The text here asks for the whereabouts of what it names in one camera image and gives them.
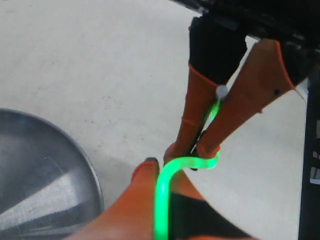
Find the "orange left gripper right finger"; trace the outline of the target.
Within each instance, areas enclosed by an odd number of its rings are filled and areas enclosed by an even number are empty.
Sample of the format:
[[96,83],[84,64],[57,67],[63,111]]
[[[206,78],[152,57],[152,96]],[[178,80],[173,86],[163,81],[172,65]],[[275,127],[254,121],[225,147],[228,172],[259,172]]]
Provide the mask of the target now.
[[213,209],[183,170],[170,181],[170,240],[251,240],[253,237]]

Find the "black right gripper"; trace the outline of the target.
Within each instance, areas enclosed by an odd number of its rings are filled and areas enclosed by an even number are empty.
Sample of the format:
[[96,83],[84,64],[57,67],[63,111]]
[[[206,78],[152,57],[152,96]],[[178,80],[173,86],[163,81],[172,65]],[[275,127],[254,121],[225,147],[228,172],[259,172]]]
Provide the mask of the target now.
[[260,40],[251,48],[218,113],[197,142],[198,156],[212,158],[229,135],[295,88],[285,68],[279,42],[306,53],[316,66],[320,65],[320,2],[178,0],[176,3],[209,15],[229,29],[240,27],[248,36]]

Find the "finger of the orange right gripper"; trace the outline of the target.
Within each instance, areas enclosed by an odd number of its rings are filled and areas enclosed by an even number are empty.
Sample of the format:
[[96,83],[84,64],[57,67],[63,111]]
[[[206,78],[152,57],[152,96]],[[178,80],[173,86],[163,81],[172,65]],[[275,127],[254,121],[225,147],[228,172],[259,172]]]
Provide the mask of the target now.
[[210,107],[216,101],[218,85],[189,66],[185,104],[177,139],[176,153],[188,153],[198,139]]

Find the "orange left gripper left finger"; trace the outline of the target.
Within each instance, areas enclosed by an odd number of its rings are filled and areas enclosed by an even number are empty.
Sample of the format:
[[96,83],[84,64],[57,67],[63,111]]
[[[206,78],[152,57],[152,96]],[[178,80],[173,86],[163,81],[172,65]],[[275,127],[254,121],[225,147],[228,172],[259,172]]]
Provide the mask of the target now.
[[68,240],[152,240],[159,162],[148,157],[133,172],[120,197]]

